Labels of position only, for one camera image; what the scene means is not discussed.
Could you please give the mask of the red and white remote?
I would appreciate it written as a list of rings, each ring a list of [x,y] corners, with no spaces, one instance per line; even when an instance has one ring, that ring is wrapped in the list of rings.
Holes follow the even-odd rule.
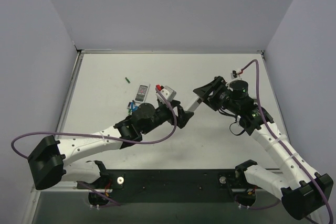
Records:
[[[189,103],[189,105],[186,107],[185,111],[188,112],[195,112],[195,110],[199,107],[199,105],[202,103],[202,98],[200,98],[199,96],[195,96],[191,102]]]

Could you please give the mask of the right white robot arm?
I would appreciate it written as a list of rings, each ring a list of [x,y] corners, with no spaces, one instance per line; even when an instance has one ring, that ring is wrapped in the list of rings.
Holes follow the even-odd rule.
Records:
[[[249,96],[246,81],[226,83],[218,76],[193,92],[214,111],[227,109],[233,113],[238,124],[262,146],[282,172],[282,176],[275,175],[249,160],[236,166],[240,179],[273,194],[297,220],[306,218],[328,202],[332,178],[328,174],[321,175],[295,151],[268,112]]]

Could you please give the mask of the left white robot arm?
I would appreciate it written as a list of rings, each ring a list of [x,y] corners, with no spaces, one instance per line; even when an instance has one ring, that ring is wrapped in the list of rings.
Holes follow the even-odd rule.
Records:
[[[142,103],[124,120],[94,135],[57,140],[49,133],[28,156],[28,163],[37,190],[48,189],[60,181],[81,181],[96,188],[106,185],[108,175],[99,161],[88,157],[109,150],[120,150],[142,143],[142,136],[165,122],[183,128],[194,115],[179,101],[170,105]]]

